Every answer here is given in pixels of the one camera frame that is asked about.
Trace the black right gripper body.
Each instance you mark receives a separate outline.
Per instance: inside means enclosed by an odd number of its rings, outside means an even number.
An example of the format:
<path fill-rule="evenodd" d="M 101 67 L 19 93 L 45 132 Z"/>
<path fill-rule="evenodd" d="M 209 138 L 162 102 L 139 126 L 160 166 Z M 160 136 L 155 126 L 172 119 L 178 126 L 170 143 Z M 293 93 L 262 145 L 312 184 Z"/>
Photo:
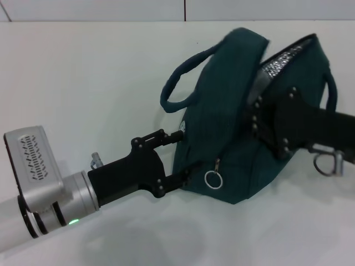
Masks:
<path fill-rule="evenodd" d="M 280 155 L 298 149 L 315 153 L 313 146 L 321 145 L 354 163 L 354 116 L 311 106 L 299 93 L 276 101 L 273 133 Z"/>

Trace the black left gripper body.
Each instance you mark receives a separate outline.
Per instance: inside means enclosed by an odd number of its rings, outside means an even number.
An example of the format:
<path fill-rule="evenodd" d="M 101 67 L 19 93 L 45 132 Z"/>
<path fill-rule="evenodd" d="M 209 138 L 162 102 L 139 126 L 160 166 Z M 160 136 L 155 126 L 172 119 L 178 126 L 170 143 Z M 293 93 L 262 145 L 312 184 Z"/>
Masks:
<path fill-rule="evenodd" d="M 126 157 L 89 171 L 98 205 L 101 207 L 138 190 L 146 190 L 156 198 L 165 196 L 165 170 L 155 151 L 159 146 L 158 137 L 135 138 Z"/>

